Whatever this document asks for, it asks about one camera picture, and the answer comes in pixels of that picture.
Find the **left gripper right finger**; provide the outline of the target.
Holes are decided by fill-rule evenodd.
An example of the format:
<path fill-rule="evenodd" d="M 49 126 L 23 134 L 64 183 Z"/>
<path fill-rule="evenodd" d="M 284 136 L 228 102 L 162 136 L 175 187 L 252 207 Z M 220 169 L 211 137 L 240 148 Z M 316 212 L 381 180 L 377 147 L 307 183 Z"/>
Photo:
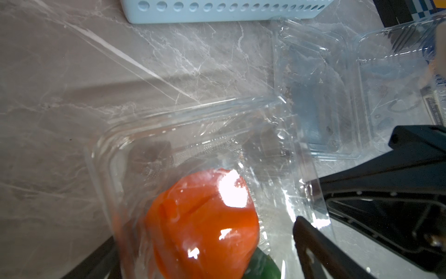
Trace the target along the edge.
<path fill-rule="evenodd" d="M 325 279 L 325 273 L 334 279 L 374 278 L 302 216 L 294 223 L 293 239 L 306 279 Z"/>

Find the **orange fruit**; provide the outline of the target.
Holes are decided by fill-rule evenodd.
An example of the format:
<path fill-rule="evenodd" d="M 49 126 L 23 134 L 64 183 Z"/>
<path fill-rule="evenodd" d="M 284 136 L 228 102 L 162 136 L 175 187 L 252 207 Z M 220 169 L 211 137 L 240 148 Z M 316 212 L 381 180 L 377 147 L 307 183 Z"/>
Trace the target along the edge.
<path fill-rule="evenodd" d="M 234 169 L 181 178 L 152 202 L 144 225 L 166 279 L 240 279 L 260 238 L 248 186 Z"/>

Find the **clear plastic clamshell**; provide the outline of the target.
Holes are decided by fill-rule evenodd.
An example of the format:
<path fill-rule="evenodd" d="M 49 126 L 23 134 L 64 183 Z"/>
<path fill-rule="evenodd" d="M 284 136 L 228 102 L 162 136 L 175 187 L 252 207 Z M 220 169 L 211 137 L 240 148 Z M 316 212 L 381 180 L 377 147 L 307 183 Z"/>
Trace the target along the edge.
<path fill-rule="evenodd" d="M 389 150 L 396 126 L 435 125 L 421 89 L 446 79 L 446 15 L 360 34 L 272 22 L 274 86 L 300 118 L 312 155 L 357 159 Z"/>
<path fill-rule="evenodd" d="M 334 236 L 301 123 L 280 97 L 121 117 L 85 156 L 121 279 L 300 279 L 296 219 Z"/>

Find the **green orange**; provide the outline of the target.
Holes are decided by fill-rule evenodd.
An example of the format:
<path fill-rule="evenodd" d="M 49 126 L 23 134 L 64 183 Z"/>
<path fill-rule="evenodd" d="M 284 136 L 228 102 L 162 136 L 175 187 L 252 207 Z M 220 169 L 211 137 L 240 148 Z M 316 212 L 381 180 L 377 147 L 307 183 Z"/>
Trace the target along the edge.
<path fill-rule="evenodd" d="M 242 279 L 280 279 L 281 271 L 273 259 L 256 248 Z"/>

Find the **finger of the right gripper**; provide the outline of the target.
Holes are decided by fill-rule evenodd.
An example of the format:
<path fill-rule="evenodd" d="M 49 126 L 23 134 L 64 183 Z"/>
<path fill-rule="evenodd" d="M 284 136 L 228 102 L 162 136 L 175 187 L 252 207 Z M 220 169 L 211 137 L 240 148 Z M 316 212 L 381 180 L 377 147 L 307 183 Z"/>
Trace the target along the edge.
<path fill-rule="evenodd" d="M 394 128 L 390 151 L 322 177 L 331 218 L 426 272 L 446 269 L 446 129 Z"/>

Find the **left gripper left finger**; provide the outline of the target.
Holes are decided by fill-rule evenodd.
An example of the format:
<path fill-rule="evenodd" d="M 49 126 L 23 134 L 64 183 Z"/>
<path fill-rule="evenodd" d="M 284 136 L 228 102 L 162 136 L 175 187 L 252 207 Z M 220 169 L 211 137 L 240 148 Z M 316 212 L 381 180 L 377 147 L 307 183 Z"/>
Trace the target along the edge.
<path fill-rule="evenodd" d="M 62 279 L 122 279 L 120 258 L 113 236 Z"/>

